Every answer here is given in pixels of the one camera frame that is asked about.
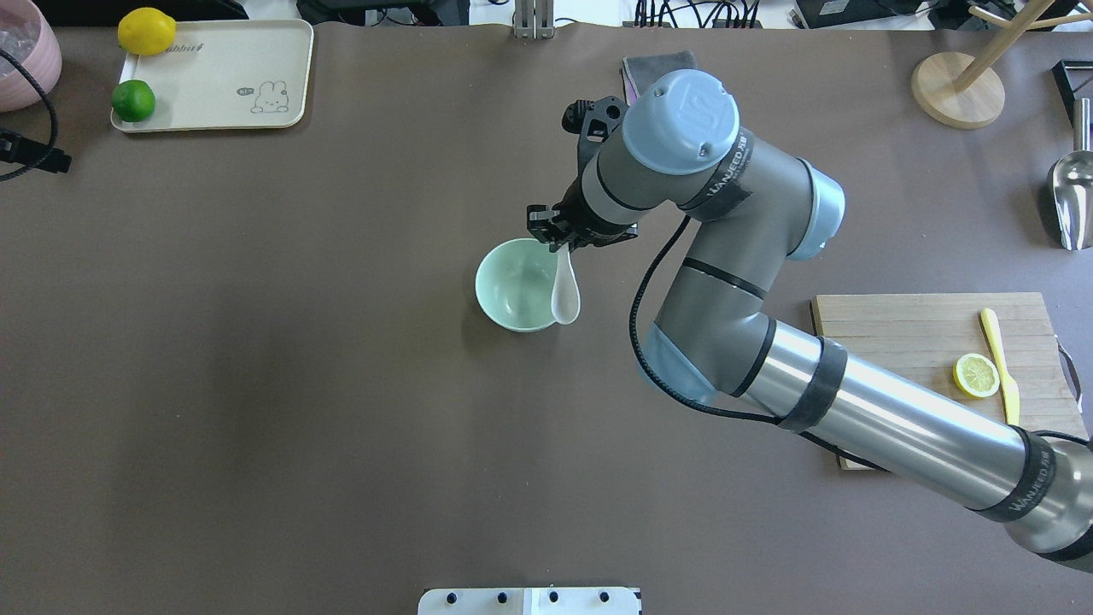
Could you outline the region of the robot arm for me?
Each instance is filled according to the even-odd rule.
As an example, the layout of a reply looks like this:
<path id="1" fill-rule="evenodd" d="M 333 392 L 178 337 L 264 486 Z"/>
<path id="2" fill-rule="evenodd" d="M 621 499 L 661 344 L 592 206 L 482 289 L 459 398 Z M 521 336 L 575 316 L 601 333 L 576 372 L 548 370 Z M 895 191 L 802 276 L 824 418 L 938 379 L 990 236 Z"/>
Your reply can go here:
<path id="1" fill-rule="evenodd" d="M 528 208 L 551 250 L 631 240 L 671 202 L 698 222 L 653 320 L 640 370 L 716 415 L 726 394 L 761 423 L 835 447 L 1000 523 L 1043 559 L 1090 571 L 1090 445 L 1004 425 L 763 314 L 785 261 L 815 257 L 845 194 L 806 159 L 754 137 L 718 78 L 680 69 L 633 102 L 576 100 L 578 175 L 559 205 Z"/>

